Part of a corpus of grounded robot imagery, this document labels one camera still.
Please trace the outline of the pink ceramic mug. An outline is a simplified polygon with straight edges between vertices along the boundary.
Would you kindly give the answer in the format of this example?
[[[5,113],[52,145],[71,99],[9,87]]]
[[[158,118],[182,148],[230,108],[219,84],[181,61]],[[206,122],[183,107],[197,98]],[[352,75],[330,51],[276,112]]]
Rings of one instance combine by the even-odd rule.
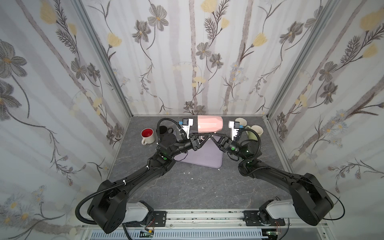
[[[198,115],[198,133],[216,133],[223,129],[220,116]]]

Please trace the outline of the dark green ceramic mug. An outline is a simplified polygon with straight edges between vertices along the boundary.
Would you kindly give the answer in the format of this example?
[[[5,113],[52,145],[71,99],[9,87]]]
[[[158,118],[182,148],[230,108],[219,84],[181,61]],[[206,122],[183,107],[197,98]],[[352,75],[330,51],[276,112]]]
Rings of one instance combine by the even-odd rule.
[[[241,126],[243,126],[244,128],[247,126],[247,121],[244,119],[244,118],[236,118],[235,119],[235,122],[239,122],[239,124],[241,125]]]

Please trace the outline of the black ceramic mug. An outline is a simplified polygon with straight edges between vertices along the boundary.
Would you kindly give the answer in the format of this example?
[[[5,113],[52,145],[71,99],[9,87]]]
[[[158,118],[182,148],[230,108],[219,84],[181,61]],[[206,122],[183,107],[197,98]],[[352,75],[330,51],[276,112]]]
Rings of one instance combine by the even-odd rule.
[[[159,135],[160,136],[164,135],[164,134],[172,134],[174,132],[173,128],[169,128],[167,126],[159,126],[158,130],[159,130]]]

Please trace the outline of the light green ceramic mug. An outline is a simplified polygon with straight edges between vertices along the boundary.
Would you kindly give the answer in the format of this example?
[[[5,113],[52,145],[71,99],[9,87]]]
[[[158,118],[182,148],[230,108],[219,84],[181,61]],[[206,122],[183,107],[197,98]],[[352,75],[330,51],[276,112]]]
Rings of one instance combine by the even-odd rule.
[[[252,129],[252,131],[247,131],[248,139],[250,140],[255,140],[258,141],[258,136],[259,138],[262,136],[264,133],[264,130],[262,127],[258,125],[253,125],[253,126],[246,126],[247,129]]]

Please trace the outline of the cream mug red inside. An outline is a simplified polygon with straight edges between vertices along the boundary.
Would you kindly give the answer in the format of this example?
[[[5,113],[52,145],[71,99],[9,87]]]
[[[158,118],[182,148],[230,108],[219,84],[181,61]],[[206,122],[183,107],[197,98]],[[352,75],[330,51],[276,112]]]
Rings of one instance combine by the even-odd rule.
[[[142,137],[142,141],[141,141],[142,145],[150,145],[154,143],[156,140],[155,132],[151,128],[143,129],[141,132],[141,137]]]

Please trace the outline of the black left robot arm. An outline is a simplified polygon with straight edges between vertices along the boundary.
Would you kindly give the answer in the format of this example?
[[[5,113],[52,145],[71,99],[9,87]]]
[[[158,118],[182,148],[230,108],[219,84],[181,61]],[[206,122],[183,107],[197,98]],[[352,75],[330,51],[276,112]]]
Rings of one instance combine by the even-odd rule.
[[[144,201],[129,204],[129,198],[144,184],[166,174],[176,163],[175,156],[197,151],[211,135],[193,134],[188,139],[177,140],[174,134],[164,134],[156,152],[144,167],[133,174],[111,182],[102,182],[98,190],[84,198],[76,207],[76,217],[87,225],[97,225],[106,234],[121,224],[146,225],[153,218],[153,208]]]

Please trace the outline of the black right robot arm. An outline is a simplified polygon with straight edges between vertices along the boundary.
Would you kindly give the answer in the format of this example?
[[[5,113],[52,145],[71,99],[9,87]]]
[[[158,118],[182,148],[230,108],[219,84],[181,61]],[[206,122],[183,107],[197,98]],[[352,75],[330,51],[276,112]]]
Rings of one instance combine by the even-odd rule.
[[[219,140],[213,142],[222,152],[236,156],[237,160],[241,161],[238,170],[242,176],[266,181],[289,193],[296,215],[308,225],[316,226],[334,207],[326,190],[312,174],[293,174],[260,161],[260,137],[257,137],[257,141],[237,142],[245,131],[239,131],[239,135],[234,139],[220,135]]]

